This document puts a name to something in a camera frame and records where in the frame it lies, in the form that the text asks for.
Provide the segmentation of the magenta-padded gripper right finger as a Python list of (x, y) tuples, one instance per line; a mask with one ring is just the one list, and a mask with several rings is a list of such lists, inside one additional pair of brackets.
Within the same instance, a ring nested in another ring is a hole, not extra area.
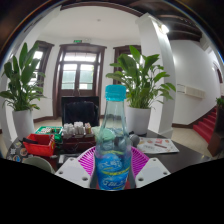
[(157, 158), (149, 158), (137, 148), (132, 148), (132, 175), (137, 188), (170, 175), (168, 169)]

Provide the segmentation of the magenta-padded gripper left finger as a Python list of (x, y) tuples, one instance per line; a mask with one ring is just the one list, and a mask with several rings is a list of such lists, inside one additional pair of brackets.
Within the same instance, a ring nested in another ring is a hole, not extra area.
[(91, 147), (77, 158), (68, 158), (55, 175), (83, 188), (89, 188), (95, 170), (94, 152), (95, 148)]

